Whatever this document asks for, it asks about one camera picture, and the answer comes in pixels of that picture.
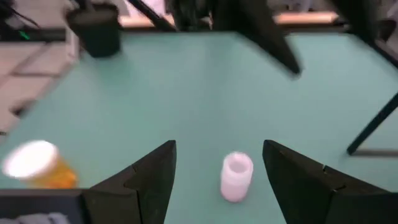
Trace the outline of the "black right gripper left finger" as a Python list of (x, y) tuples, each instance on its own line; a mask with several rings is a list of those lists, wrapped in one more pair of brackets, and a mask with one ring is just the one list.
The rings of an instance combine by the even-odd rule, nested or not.
[(163, 224), (175, 180), (176, 141), (169, 140), (83, 194), (90, 223)]

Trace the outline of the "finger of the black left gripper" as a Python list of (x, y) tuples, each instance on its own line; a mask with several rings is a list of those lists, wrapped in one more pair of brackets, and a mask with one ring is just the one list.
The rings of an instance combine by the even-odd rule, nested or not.
[(214, 3), (214, 30), (235, 31), (257, 44), (297, 76), (298, 60), (284, 32), (273, 19), (265, 0), (217, 0)]

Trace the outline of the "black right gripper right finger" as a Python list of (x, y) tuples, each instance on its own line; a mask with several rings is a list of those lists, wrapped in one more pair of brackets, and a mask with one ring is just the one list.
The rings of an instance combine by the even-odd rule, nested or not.
[(267, 176), (287, 223), (397, 224), (397, 193), (325, 166), (273, 140)]

